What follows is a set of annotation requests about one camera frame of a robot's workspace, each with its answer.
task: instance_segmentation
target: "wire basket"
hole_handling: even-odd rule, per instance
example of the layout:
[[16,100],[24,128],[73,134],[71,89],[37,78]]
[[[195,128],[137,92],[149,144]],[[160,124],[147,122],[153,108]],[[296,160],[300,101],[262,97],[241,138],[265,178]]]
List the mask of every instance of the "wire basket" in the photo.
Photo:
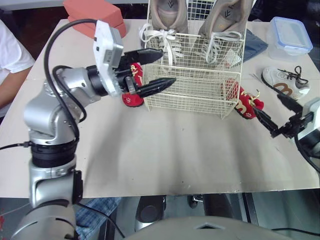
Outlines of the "wire basket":
[[[218,114],[223,119],[236,106],[239,99],[243,65],[245,36],[237,40],[213,38],[212,63],[206,61],[204,46],[210,39],[198,35],[204,20],[214,6],[214,0],[189,0],[188,34],[176,33],[175,40],[181,45],[180,53],[170,65],[168,54],[143,68],[143,84],[158,78],[176,78],[175,83],[156,95],[146,97],[149,111],[152,107]],[[152,25],[150,2],[148,23]],[[163,41],[157,37],[145,44],[146,48],[163,50]]]

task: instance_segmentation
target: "plastic food container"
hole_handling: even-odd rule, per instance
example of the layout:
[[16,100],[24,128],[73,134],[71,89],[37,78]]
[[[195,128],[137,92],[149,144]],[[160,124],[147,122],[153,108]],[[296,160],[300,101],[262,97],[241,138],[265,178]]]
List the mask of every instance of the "plastic food container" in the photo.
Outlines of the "plastic food container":
[[295,19],[276,16],[266,34],[268,53],[272,59],[296,62],[313,48],[304,24]]

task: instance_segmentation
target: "blue container lid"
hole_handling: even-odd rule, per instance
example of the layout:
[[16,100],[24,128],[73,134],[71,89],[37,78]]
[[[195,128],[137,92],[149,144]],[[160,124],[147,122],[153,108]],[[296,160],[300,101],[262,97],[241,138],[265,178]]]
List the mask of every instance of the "blue container lid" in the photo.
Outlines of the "blue container lid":
[[311,51],[313,45],[301,21],[275,16],[271,22],[279,46],[288,52],[309,53]]

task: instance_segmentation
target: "white shirt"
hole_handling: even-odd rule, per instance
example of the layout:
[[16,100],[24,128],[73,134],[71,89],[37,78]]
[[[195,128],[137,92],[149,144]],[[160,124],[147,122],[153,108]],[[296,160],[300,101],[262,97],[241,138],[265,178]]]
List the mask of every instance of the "white shirt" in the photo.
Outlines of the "white shirt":
[[[9,73],[30,68],[35,60],[0,20],[0,85]],[[0,108],[0,118],[8,111],[10,104]]]

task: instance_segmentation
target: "white table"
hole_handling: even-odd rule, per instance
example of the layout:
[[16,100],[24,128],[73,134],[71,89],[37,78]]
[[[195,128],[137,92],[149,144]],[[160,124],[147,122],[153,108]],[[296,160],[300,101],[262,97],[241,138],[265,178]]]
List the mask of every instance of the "white table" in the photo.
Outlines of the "white table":
[[[57,28],[67,23],[61,20]],[[139,48],[138,27],[145,20],[125,20],[128,34],[125,51]],[[248,23],[265,39],[267,23]],[[93,65],[92,39],[69,29],[55,42],[50,66]],[[279,126],[293,113],[285,109],[276,93],[251,74],[274,65],[293,70],[312,86],[300,102],[319,96],[320,74],[309,56],[298,63],[271,60],[267,52],[243,65],[241,85],[261,92],[264,110]],[[0,146],[28,140],[23,122],[26,103],[36,96],[45,78],[41,52],[27,80],[0,126]],[[119,98],[104,97],[87,107],[88,118],[79,125],[77,169],[82,171],[85,198],[238,193],[319,188],[319,176],[283,136],[272,139],[257,119],[245,120],[235,111],[221,120],[217,115],[154,107],[129,108]],[[0,151],[0,197],[29,196],[27,148]]]

